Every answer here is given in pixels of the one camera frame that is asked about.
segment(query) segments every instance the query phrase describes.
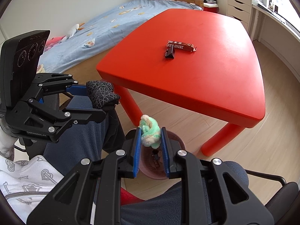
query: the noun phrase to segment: blue bedsheet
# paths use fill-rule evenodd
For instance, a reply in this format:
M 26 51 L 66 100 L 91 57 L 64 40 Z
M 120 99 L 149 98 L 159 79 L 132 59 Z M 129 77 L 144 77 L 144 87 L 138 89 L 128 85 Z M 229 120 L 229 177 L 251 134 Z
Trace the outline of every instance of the blue bedsheet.
M 201 10 L 196 5 L 170 0 L 133 0 L 102 13 L 83 25 L 72 38 L 53 46 L 40 57 L 46 72 L 63 73 L 80 62 L 114 47 L 130 32 L 169 8 Z M 89 41 L 94 46 L 87 47 Z

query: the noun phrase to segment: blue gripper pad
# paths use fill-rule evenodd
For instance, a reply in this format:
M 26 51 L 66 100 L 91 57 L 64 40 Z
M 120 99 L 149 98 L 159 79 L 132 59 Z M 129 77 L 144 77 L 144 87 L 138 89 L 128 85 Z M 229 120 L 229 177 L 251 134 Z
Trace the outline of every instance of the blue gripper pad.
M 169 177 L 170 174 L 170 160 L 169 160 L 169 154 L 168 154 L 168 149 L 167 149 L 167 144 L 166 144 L 166 137 L 164 136 L 163 129 L 161 131 L 161 143 L 160 147 L 163 153 L 163 167 L 165 169 L 166 176 Z
M 137 128 L 134 140 L 136 141 L 134 156 L 133 156 L 133 176 L 136 178 L 139 171 L 140 156 L 141 156 L 141 136 L 142 129 Z
M 87 96 L 85 85 L 71 85 L 69 88 L 66 88 L 66 92 L 69 92 L 74 96 Z

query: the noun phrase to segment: desk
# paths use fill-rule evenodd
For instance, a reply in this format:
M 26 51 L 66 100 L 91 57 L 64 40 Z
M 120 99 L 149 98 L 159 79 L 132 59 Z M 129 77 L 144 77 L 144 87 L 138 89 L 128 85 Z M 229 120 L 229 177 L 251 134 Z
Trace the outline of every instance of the desk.
M 158 32 L 157 25 L 170 23 L 176 31 Z M 194 44 L 197 51 L 175 49 L 175 58 L 166 59 L 168 40 Z M 252 42 L 238 20 L 220 14 L 168 9 L 125 37 L 97 71 L 114 84 L 135 125 L 142 112 L 126 88 L 228 122 L 202 145 L 206 156 L 265 116 L 263 79 Z
M 283 26 L 289 33 L 291 33 L 300 42 L 300 37 L 288 25 L 286 25 L 284 22 L 280 21 L 276 16 L 274 16 L 271 13 L 268 13 L 267 11 L 265 11 L 264 9 L 258 7 L 257 1 L 252 0 L 252 7 L 255 9 L 255 17 L 254 17 L 254 23 L 253 23 L 253 27 L 252 27 L 252 31 L 251 31 L 251 35 L 250 35 L 251 41 L 253 41 L 253 39 L 254 39 L 254 35 L 256 32 L 257 23 L 258 23 L 259 12 L 261 12 L 261 13 L 263 13 L 263 19 L 262 19 L 261 30 L 258 34 L 258 39 L 257 39 L 259 42 L 261 39 L 263 27 L 265 25 L 266 16 L 270 17 L 271 19 L 273 19 L 277 23 L 279 23 L 281 26 Z

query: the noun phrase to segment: pink stuffed animal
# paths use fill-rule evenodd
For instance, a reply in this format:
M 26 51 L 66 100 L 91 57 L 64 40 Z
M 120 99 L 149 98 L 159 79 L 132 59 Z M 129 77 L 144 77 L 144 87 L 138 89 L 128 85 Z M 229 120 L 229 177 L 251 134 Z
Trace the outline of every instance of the pink stuffed animal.
M 62 40 L 62 38 L 64 38 L 64 37 L 65 36 L 53 37 L 52 39 L 47 40 L 47 42 L 45 44 L 44 52 L 46 52 L 47 50 L 49 50 L 54 45 L 58 44 Z

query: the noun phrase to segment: black camera module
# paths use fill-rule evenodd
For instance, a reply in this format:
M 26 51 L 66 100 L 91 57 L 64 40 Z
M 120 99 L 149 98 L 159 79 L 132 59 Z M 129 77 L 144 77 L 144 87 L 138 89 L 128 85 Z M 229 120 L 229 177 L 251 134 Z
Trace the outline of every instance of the black camera module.
M 28 60 L 32 59 L 35 56 L 35 53 L 37 52 L 37 48 L 38 48 L 37 43 L 32 45 L 28 53 Z
M 45 47 L 45 41 L 43 40 L 38 48 L 38 52 L 41 52 L 44 49 L 44 47 Z
M 23 65 L 23 63 L 25 62 L 26 59 L 26 51 L 24 50 L 23 52 L 21 52 L 21 54 L 19 55 L 19 59 L 18 59 L 18 67 L 21 67 Z

